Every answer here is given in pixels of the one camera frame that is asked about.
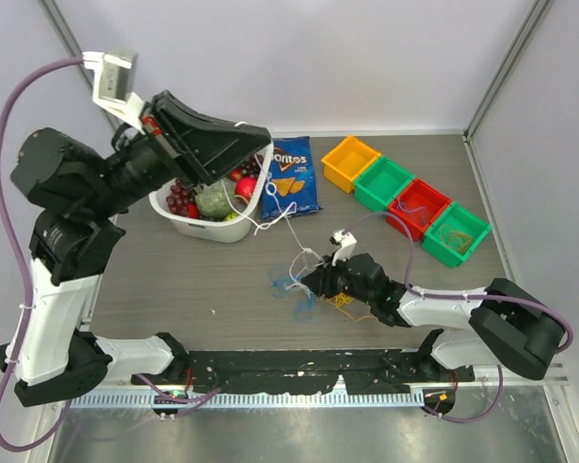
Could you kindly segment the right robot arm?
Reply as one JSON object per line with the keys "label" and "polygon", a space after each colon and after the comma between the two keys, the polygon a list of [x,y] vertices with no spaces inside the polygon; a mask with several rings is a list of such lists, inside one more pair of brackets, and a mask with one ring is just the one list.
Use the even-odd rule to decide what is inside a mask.
{"label": "right robot arm", "polygon": [[474,366],[500,366],[541,380],[569,345],[565,322],[503,278],[486,287],[436,292],[392,280],[370,255],[360,254],[327,257],[300,282],[318,297],[344,294],[366,304],[387,326],[433,327],[416,358],[429,381]]}

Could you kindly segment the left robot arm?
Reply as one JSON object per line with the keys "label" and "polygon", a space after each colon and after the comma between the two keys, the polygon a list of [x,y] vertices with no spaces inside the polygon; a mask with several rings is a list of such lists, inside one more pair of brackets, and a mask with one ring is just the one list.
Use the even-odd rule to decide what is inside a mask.
{"label": "left robot arm", "polygon": [[141,132],[114,138],[108,157],[51,127],[22,145],[11,179],[41,209],[29,244],[33,305],[22,345],[0,345],[0,368],[18,355],[14,391],[26,407],[76,398],[110,379],[141,375],[174,385],[186,376],[188,353],[167,333],[109,340],[80,326],[124,236],[113,218],[172,179],[211,185],[271,136],[198,113],[169,92],[145,103],[138,119]]}

